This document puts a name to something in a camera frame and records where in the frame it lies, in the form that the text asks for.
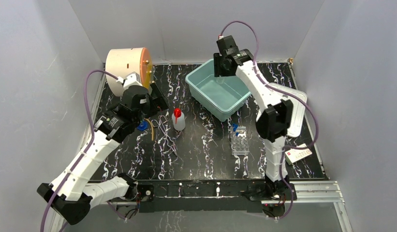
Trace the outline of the clear glass tube blue stopper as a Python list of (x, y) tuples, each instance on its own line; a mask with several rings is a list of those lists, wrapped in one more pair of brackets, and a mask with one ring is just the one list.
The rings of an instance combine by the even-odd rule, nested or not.
[(138, 129), (139, 131), (145, 131), (148, 127), (149, 127), (149, 123), (148, 123), (147, 121), (143, 120), (143, 121), (139, 124), (139, 126), (137, 127), (137, 129)]

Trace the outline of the white wash bottle red cap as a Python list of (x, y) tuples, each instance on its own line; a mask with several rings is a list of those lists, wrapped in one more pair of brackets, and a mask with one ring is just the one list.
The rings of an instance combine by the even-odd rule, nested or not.
[(182, 131), (186, 127), (185, 115), (181, 109), (176, 108), (172, 114), (173, 127), (177, 131)]

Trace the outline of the tan rubber tubing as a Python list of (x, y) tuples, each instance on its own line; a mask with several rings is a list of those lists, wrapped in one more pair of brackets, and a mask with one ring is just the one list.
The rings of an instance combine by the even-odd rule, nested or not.
[(144, 120), (150, 125), (150, 129), (151, 129), (151, 140), (154, 141), (154, 139), (155, 139), (154, 126), (153, 126), (152, 122), (151, 122), (148, 118), (145, 118)]

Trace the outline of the clear acrylic test tube rack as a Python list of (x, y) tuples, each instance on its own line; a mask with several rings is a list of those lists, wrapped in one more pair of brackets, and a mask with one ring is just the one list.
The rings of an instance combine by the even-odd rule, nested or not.
[(229, 141), (233, 156), (247, 156), (250, 153), (246, 127), (238, 125), (237, 129), (234, 130), (231, 126)]

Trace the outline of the white plastic bin lid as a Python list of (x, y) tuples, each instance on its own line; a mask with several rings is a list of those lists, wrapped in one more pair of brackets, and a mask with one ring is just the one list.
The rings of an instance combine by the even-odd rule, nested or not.
[(307, 94), (300, 90), (285, 87), (276, 83), (269, 83), (269, 85), (272, 86), (273, 88), (284, 91), (285, 94), (279, 92), (276, 93), (280, 94), (283, 99), (292, 101), (294, 107), (293, 107), (290, 127), (287, 130), (287, 136), (292, 138), (296, 138), (300, 136), (306, 108), (302, 103), (300, 103), (294, 97), (289, 96), (288, 93), (298, 97), (304, 103), (307, 102), (307, 98), (308, 98)]

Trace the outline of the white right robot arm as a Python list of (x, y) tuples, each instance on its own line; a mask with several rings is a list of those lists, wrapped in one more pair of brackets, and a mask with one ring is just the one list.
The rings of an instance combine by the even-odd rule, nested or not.
[(287, 175), (283, 167), (283, 147), (290, 127), (293, 103), (271, 91), (253, 61), (252, 53), (240, 50), (234, 38), (219, 36), (218, 52), (213, 55), (214, 75), (237, 76), (251, 92), (259, 106), (256, 129), (265, 145), (265, 188), (264, 192), (272, 200), (278, 200), (285, 193)]

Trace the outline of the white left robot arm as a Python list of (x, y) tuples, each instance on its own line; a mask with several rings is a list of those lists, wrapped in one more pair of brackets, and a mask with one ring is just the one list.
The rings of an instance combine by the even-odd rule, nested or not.
[(52, 182), (42, 183), (37, 193), (67, 224), (82, 221), (89, 211), (115, 198), (140, 203), (147, 187), (126, 173), (95, 185), (88, 182), (102, 162), (146, 119), (168, 109), (155, 82), (146, 83), (136, 72), (118, 76), (103, 70), (122, 89), (121, 100), (91, 121), (90, 138), (66, 169)]

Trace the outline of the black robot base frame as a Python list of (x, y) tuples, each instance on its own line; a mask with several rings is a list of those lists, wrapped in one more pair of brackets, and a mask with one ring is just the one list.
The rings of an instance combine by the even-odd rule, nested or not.
[(288, 214), (297, 200), (294, 184), (277, 185), (263, 179), (141, 180), (133, 200), (115, 198), (123, 209), (134, 205), (140, 213), (163, 211), (246, 211), (270, 218)]

